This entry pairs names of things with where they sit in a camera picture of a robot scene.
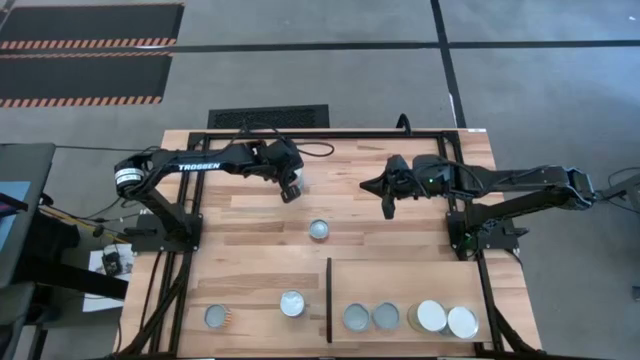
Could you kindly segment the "small can orange label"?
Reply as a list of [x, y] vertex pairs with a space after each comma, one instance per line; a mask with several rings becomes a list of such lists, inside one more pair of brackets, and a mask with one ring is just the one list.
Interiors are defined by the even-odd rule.
[[370, 314], [360, 303], [351, 303], [343, 312], [343, 324], [351, 332], [364, 332], [369, 329]]

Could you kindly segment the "short pineapple rings can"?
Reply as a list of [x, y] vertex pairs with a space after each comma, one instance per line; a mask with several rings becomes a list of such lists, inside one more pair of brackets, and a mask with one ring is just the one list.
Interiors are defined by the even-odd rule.
[[314, 241], [324, 241], [329, 237], [329, 224], [322, 219], [312, 220], [309, 225], [309, 236]]

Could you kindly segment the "black floor vent grille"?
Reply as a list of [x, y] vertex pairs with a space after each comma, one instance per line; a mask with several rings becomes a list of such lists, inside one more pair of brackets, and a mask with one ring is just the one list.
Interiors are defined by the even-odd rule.
[[329, 128], [328, 105], [298, 105], [210, 110], [208, 129], [237, 129], [246, 123], [252, 128]]

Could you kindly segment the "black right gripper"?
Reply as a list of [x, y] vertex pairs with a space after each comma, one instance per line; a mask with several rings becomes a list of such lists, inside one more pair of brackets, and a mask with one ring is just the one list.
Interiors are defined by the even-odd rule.
[[[383, 172], [370, 180], [360, 183], [360, 188], [381, 199], [381, 208], [386, 220], [395, 216], [395, 196], [388, 185], [401, 169], [401, 156], [392, 155], [386, 161]], [[451, 162], [437, 155], [418, 155], [413, 159], [412, 167], [401, 170], [400, 174], [413, 186], [416, 196], [426, 198], [449, 197], [452, 188], [453, 169]]]

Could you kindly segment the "blue sheet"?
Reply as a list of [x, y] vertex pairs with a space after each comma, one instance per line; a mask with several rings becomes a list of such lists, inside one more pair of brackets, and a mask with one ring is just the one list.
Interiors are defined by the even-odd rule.
[[0, 250], [7, 241], [17, 215], [29, 208], [26, 194], [30, 185], [28, 181], [0, 182]]

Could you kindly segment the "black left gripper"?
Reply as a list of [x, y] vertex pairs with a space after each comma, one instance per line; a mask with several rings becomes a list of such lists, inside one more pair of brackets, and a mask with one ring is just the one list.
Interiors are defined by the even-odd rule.
[[293, 184], [297, 170], [304, 167], [299, 150], [290, 139], [279, 139], [270, 144], [259, 141], [253, 148], [256, 163], [249, 167], [249, 174], [278, 182], [281, 187], [281, 199], [291, 203], [301, 196], [301, 189]]

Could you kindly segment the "black hazard-striped floor mat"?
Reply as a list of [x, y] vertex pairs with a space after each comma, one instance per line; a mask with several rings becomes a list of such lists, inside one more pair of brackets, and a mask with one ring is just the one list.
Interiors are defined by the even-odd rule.
[[0, 50], [173, 45], [185, 5], [15, 7], [0, 28]]
[[153, 105], [162, 102], [169, 52], [0, 56], [0, 107]]

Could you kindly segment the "wooden shelf black frame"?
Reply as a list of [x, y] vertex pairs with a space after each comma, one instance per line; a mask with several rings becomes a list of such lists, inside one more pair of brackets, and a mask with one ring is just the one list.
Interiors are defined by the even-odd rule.
[[[462, 343], [464, 340], [453, 334], [419, 332], [409, 325], [409, 309], [424, 300], [434, 300], [447, 310], [456, 306], [469, 309], [476, 316], [478, 331], [466, 341], [491, 340], [479, 270], [473, 262], [333, 260], [330, 275], [334, 344]], [[363, 331], [346, 327], [343, 318], [349, 305], [360, 304], [373, 313], [383, 303], [391, 303], [398, 309], [396, 328], [382, 329], [373, 321]]]

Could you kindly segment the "black metal table frame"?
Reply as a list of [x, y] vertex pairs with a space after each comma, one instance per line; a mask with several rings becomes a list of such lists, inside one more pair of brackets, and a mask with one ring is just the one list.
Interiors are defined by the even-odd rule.
[[[401, 201], [393, 220], [385, 220], [379, 200], [360, 188], [376, 177], [395, 154], [411, 159], [442, 153], [458, 161], [494, 166], [486, 133], [417, 130], [333, 133], [310, 129], [296, 134], [305, 145], [304, 191], [284, 203], [277, 185], [256, 177], [223, 172], [171, 175], [159, 185], [170, 201], [203, 218], [199, 249], [188, 255], [183, 288], [160, 328], [144, 343], [150, 357], [426, 357], [463, 356], [477, 345], [462, 343], [332, 342], [329, 283], [333, 260], [460, 261], [450, 247], [441, 198]], [[309, 236], [312, 220], [329, 224], [329, 237]], [[541, 344], [518, 261], [502, 250], [484, 251], [477, 265], [482, 290], [531, 346]], [[305, 299], [302, 316], [280, 310], [289, 290]], [[232, 313], [223, 329], [204, 321], [212, 304]]]

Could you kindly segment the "tall blue peas can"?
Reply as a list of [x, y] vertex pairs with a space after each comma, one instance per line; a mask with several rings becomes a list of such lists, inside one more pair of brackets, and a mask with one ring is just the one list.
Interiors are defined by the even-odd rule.
[[289, 290], [281, 295], [280, 310], [287, 317], [296, 318], [302, 316], [305, 305], [305, 299], [298, 291]]

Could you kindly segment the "small short grey-lidded can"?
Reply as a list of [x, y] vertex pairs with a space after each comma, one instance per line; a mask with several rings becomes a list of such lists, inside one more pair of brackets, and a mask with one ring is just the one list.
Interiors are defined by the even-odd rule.
[[398, 308], [391, 302], [383, 302], [373, 311], [373, 320], [377, 328], [394, 330], [398, 327], [400, 314]]

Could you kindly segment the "short can orange striped label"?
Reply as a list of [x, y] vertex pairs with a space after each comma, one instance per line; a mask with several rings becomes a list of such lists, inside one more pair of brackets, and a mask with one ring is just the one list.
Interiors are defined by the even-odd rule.
[[231, 319], [231, 310], [223, 304], [210, 305], [204, 315], [205, 324], [212, 329], [223, 329], [227, 327]]

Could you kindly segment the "black desk leg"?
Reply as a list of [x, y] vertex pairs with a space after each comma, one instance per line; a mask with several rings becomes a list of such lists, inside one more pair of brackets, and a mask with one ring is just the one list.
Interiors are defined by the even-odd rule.
[[62, 262], [63, 252], [79, 243], [80, 233], [75, 225], [35, 214], [13, 279], [123, 300], [128, 287], [125, 280]]

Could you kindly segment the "grey stand leg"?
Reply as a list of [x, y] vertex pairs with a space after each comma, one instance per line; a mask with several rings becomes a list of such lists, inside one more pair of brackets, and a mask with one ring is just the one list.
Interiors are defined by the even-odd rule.
[[[638, 173], [616, 184], [611, 183], [611, 180], [614, 176], [631, 170], [637, 170]], [[617, 206], [623, 210], [628, 210], [640, 216], [640, 166], [628, 167], [618, 170], [610, 174], [607, 178], [607, 181], [609, 187], [604, 190], [597, 190], [596, 199], [600, 202], [607, 202], [611, 205]], [[626, 207], [620, 204], [616, 204], [613, 202], [614, 198], [625, 198], [629, 202], [630, 206]]]

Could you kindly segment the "dark grey desk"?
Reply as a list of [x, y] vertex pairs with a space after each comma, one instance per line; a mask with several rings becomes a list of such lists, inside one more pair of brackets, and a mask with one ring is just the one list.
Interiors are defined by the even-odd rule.
[[6, 183], [29, 183], [22, 198], [28, 210], [14, 218], [0, 247], [0, 289], [13, 280], [54, 153], [53, 143], [0, 145], [0, 188]]

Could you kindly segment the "tall can yellow label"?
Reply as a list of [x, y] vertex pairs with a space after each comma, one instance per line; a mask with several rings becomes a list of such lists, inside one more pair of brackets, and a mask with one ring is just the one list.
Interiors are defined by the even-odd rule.
[[447, 326], [444, 307], [433, 300], [413, 304], [407, 312], [407, 319], [411, 328], [421, 333], [438, 333]]

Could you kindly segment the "white paper sheet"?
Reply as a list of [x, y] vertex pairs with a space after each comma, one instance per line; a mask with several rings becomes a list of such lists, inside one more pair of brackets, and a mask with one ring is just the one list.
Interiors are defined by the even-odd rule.
[[[122, 270], [116, 275], [116, 278], [129, 282], [134, 264], [134, 256], [130, 244], [112, 244], [107, 245], [103, 250], [92, 251], [90, 253], [88, 269], [105, 275], [106, 272], [102, 262], [102, 257], [104, 255], [110, 255], [111, 253], [119, 256], [119, 263], [122, 267]], [[122, 308], [123, 305], [123, 300], [107, 298], [96, 294], [85, 294], [82, 311], [84, 313], [98, 312], [114, 308]]]

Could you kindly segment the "large can white lid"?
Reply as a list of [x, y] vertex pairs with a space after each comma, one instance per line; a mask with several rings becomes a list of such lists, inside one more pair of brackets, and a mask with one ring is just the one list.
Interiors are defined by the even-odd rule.
[[469, 340], [476, 336], [479, 321], [474, 312], [464, 306], [456, 306], [446, 311], [446, 324], [442, 332], [458, 339]]

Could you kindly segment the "small black device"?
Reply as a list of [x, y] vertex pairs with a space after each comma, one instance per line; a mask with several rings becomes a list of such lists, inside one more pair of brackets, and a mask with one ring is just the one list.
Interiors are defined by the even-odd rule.
[[107, 276], [117, 276], [122, 273], [120, 255], [117, 252], [104, 254], [102, 256], [102, 264]]

